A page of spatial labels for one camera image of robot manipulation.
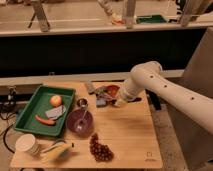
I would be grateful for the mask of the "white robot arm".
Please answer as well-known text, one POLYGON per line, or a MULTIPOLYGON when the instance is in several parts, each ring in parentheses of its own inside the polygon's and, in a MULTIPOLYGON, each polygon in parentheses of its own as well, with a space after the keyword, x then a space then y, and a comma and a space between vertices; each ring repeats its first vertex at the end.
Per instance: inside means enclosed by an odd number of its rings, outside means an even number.
POLYGON ((147 89, 213 134, 213 99, 168 81, 160 75, 161 71, 157 61, 135 65, 116 94, 115 105, 124 106, 147 89))

